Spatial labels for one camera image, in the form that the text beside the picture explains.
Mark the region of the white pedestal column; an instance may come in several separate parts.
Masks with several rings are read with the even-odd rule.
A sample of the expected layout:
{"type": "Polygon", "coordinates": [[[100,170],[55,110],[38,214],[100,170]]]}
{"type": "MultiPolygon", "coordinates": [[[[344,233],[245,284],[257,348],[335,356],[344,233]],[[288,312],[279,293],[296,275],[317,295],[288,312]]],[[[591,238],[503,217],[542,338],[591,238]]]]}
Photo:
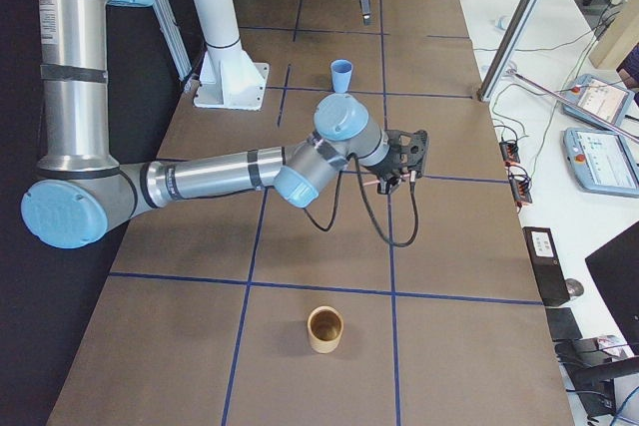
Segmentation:
{"type": "Polygon", "coordinates": [[[206,54],[194,104],[199,108],[257,111],[270,66],[244,50],[233,0],[193,0],[206,54]]]}

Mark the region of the aluminium frame post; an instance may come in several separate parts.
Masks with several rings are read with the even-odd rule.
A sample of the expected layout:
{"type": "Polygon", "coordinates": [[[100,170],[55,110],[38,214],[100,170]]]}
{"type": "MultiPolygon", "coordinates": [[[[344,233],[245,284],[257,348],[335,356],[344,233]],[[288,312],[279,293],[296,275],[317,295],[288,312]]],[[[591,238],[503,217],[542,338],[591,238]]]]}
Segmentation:
{"type": "Polygon", "coordinates": [[[507,64],[515,52],[523,32],[532,16],[539,0],[520,0],[511,17],[505,34],[497,48],[495,56],[489,66],[487,74],[478,89],[477,97],[482,102],[488,102],[507,64]]]}

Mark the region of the black monitor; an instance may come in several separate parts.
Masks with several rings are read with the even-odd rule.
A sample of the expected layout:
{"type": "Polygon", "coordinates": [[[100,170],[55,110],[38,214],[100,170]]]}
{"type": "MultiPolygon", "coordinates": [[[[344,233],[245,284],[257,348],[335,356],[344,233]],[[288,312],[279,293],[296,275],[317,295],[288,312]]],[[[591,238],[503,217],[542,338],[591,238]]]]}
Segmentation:
{"type": "Polygon", "coordinates": [[[638,352],[638,224],[585,258],[595,285],[625,339],[638,352]]]}

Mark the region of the black box with label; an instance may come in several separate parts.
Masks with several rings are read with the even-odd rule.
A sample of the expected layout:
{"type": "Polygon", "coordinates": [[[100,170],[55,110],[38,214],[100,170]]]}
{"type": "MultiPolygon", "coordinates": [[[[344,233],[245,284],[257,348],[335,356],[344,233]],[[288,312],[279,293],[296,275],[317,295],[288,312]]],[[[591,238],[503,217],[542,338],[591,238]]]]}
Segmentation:
{"type": "Polygon", "coordinates": [[[570,296],[551,230],[525,226],[522,231],[543,304],[555,307],[568,302],[570,296]]]}

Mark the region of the blue ribbed plastic cup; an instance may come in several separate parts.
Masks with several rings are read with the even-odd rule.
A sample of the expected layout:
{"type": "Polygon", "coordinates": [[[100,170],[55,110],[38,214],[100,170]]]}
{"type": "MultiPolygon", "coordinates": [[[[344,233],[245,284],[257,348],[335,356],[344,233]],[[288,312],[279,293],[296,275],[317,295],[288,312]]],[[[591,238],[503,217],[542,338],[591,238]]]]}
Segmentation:
{"type": "Polygon", "coordinates": [[[343,94],[348,91],[352,71],[352,62],[347,59],[336,59],[331,62],[331,84],[335,93],[343,94]]]}

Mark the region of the teach pendant near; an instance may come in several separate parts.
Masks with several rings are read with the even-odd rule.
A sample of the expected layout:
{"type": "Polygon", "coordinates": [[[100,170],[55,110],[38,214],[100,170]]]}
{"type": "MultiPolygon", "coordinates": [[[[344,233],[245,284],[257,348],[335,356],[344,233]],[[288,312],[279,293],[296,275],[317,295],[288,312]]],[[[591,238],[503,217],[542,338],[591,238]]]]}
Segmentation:
{"type": "Polygon", "coordinates": [[[563,132],[562,142],[568,165],[584,191],[638,197],[638,165],[622,136],[569,128],[563,132]]]}

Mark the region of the teach pendant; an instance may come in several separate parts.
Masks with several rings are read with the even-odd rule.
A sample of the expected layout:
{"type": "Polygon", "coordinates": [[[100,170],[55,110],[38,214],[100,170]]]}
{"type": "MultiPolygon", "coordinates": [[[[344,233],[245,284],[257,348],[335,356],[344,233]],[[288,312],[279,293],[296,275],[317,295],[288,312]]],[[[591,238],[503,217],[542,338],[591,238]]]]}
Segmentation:
{"type": "Polygon", "coordinates": [[[622,136],[569,128],[563,132],[562,142],[568,165],[584,191],[638,197],[638,165],[622,136]]]}
{"type": "Polygon", "coordinates": [[[623,84],[610,83],[591,74],[584,74],[572,82],[564,92],[564,97],[590,115],[567,104],[562,106],[562,110],[566,115],[598,128],[605,129],[601,120],[620,127],[633,104],[634,96],[635,93],[626,89],[623,84]]]}

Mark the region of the bamboo brown cup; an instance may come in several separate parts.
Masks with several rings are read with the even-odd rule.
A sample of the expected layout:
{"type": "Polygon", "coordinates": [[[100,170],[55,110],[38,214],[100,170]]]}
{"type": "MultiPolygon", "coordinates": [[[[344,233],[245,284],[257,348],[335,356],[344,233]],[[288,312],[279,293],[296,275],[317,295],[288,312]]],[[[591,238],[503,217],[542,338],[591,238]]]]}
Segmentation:
{"type": "Polygon", "coordinates": [[[307,334],[311,349],[320,354],[333,352],[341,340],[343,318],[331,306],[315,308],[307,319],[307,334]]]}

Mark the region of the teach pendant far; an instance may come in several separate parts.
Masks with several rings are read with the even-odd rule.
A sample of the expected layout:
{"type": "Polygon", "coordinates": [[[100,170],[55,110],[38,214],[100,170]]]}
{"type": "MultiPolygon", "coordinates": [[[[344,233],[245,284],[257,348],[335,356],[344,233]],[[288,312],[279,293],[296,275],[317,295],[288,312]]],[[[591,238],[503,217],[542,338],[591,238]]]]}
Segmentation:
{"type": "Polygon", "coordinates": [[[562,110],[566,115],[598,128],[605,129],[601,120],[620,127],[633,104],[634,96],[635,93],[626,89],[623,84],[610,83],[591,74],[584,74],[572,82],[564,92],[564,97],[590,115],[567,104],[562,106],[562,110]]]}

